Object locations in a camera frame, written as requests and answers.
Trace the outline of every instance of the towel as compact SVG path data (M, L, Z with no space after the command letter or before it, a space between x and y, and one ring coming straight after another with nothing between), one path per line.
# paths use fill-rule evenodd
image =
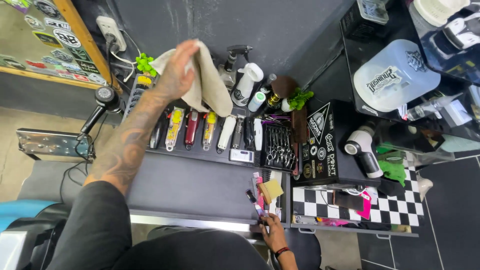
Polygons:
M185 72L190 68L193 69L195 78L190 90L181 98L197 111L208 112L209 109L202 105L203 100L220 117L227 117L232 113L232 99L213 65L207 46L199 40L197 40L197 46L199 47L198 52L191 57L185 66ZM164 52L157 59L150 62L150 65L162 75L168 60L174 53L175 49Z

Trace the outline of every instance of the black and white checkered surface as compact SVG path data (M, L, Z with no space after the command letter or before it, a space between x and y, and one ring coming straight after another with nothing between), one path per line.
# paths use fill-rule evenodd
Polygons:
M293 214L411 226L423 225L423 207L414 168L405 169L405 173L407 175L405 194L389 197L379 192L378 204L372 205L370 211L370 220L359 216L355 210L333 205L333 190L293 188Z

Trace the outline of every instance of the wristband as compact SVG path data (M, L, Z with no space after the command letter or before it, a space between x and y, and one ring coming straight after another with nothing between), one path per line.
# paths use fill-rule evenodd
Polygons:
M278 256L280 256L280 254L284 253L285 251L289 251L290 249L288 247L284 247L284 248L281 248L280 250L278 250L277 252L275 252L275 258L278 260Z

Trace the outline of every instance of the power outlet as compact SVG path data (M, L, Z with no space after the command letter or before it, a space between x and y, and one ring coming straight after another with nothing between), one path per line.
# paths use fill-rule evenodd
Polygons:
M98 16L96 18L96 24L98 24L98 27L100 27L100 31L102 31L103 36L105 36L107 33L114 35L117 38L117 44L120 48L119 50L125 51L127 44L125 43L125 40L123 39L115 20L105 16Z

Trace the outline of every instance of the black hair dryer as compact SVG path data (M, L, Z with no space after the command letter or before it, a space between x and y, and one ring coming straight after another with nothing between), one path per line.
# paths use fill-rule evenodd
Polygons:
M112 88L102 86L95 90L95 101L98 106L80 130L80 135L77 137L77 140L82 140L84 135L89 134L98 119L100 119L106 111L118 113L123 117L124 110L121 107L120 96Z

